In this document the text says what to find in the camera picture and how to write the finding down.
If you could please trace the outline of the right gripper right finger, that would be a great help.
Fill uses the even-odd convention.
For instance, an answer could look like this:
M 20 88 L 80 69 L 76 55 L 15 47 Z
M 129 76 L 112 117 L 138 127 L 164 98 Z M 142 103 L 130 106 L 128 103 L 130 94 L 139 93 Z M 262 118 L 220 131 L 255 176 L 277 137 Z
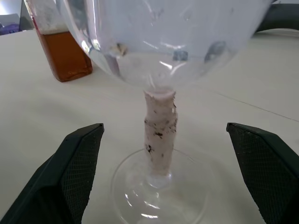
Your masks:
M 299 224 L 299 155 L 278 135 L 228 123 L 244 183 L 266 224 Z

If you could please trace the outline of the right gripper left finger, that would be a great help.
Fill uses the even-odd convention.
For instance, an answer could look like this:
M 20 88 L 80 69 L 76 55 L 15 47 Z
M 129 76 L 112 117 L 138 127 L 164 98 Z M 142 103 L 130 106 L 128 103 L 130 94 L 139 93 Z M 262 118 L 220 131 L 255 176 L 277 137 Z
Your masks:
M 102 123 L 68 134 L 32 175 L 0 224 L 82 224 L 96 173 Z

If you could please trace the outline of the clear plastic wine glass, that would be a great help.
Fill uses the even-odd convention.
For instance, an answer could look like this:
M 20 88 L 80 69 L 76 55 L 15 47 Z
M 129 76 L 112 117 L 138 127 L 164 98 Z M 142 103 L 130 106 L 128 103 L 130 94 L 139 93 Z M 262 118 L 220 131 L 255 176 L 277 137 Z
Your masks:
M 123 224 L 199 224 L 210 169 L 174 148 L 177 88 L 229 62 L 272 0 L 53 0 L 82 50 L 107 74 L 143 89 L 144 144 L 117 167 Z

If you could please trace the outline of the plastic bottle with red contents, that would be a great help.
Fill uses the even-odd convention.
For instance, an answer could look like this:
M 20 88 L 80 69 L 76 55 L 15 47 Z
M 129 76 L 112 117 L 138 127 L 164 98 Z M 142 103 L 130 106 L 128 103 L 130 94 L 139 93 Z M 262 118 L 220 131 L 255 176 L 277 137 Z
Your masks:
M 54 0 L 24 0 L 54 77 L 69 82 L 92 73 L 90 58 L 69 32 Z

